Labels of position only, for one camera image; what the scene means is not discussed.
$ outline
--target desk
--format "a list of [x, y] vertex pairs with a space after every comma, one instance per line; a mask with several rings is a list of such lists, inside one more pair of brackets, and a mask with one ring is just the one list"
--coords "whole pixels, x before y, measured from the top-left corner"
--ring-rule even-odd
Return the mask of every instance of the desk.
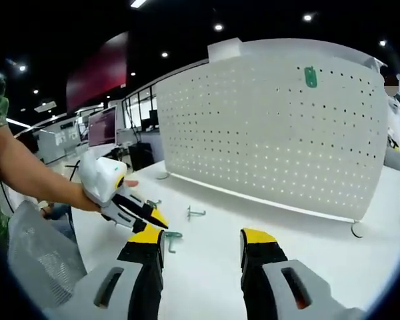
[[[165, 252], [159, 319], [246, 319], [240, 288], [240, 238], [243, 227], [275, 236], [289, 259], [298, 259], [331, 286], [346, 307], [366, 310], [381, 294], [400, 262], [400, 172], [384, 167], [364, 217], [367, 235], [358, 239], [350, 224], [275, 208], [220, 193], [170, 176], [156, 163], [128, 176], [136, 192], [157, 201], [175, 241]], [[206, 210], [186, 219], [187, 208]], [[89, 272], [116, 259], [131, 232], [99, 215], [73, 210], [77, 240]]]

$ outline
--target metal hook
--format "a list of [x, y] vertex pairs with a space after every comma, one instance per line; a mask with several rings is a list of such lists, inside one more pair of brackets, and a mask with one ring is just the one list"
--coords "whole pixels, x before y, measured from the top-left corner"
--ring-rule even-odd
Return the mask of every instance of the metal hook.
[[206, 215], [206, 210], [204, 210], [203, 212], [195, 212], [191, 211], [191, 206], [189, 206], [187, 214], [188, 221], [190, 221], [191, 215]]
[[165, 232], [164, 232], [164, 235], [165, 235], [166, 238], [169, 239], [169, 248], [168, 248], [168, 251], [169, 251], [170, 253], [176, 253], [175, 250], [172, 250], [172, 249], [171, 249], [171, 247], [172, 247], [172, 242], [173, 242], [173, 240], [175, 240], [175, 239], [180, 239], [180, 238], [182, 238], [182, 233], [180, 233], [180, 232], [174, 232], [174, 231], [165, 231]]
[[147, 200], [147, 204], [152, 206], [154, 209], [157, 209], [157, 206], [161, 204], [161, 200], [159, 199], [157, 200], [157, 202], [154, 202], [152, 200]]

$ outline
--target green tag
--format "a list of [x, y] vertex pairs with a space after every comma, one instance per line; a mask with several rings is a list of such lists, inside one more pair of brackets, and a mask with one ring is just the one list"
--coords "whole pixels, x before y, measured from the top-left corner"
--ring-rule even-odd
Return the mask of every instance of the green tag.
[[309, 88], [317, 88], [317, 75], [313, 67], [304, 68], [305, 84]]

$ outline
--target glass wall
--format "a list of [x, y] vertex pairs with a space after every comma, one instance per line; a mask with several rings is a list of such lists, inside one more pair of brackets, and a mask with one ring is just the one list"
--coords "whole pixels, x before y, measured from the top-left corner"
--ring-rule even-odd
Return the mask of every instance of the glass wall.
[[123, 101], [123, 106], [125, 110], [125, 126], [126, 128], [132, 128], [131, 121], [129, 118], [132, 117], [132, 122], [134, 127], [141, 127], [142, 120], [149, 119], [150, 110], [157, 110], [157, 100], [154, 97], [151, 100], [152, 96], [151, 87], [148, 87], [128, 98], [126, 101]]
[[[138, 94], [133, 95], [132, 97], [129, 98], [129, 104], [130, 104], [130, 115], [132, 117], [132, 126], [134, 127], [140, 127], [141, 126], [141, 117], [140, 117], [140, 112], [139, 112], [139, 98]], [[126, 124], [128, 128], [131, 128], [130, 121]]]
[[153, 100], [153, 110], [157, 110], [157, 95], [155, 93], [155, 85], [151, 87], [151, 96]]
[[149, 119], [149, 112], [152, 109], [150, 88], [146, 88], [139, 93], [141, 120]]

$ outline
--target window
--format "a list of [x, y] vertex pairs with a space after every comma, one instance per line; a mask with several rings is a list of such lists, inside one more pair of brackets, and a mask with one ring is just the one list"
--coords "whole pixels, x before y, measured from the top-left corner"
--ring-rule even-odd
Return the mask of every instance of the window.
[[153, 97], [153, 110], [157, 110], [157, 97]]
[[129, 118], [129, 99], [126, 98], [123, 100], [123, 116], [125, 118], [125, 126], [126, 128], [132, 128], [131, 120]]
[[[130, 116], [132, 117], [132, 122], [135, 127], [141, 126], [141, 117], [139, 114], [139, 101], [138, 101], [138, 94], [133, 95], [129, 98], [130, 101], [130, 108], [128, 112], [130, 112]], [[130, 119], [128, 119], [126, 126], [131, 128]]]
[[139, 101], [141, 104], [141, 119], [149, 119], [149, 111], [151, 110], [151, 96], [149, 88], [139, 93]]
[[153, 96], [153, 110], [157, 110], [157, 94], [155, 92], [155, 85], [151, 87], [151, 94]]

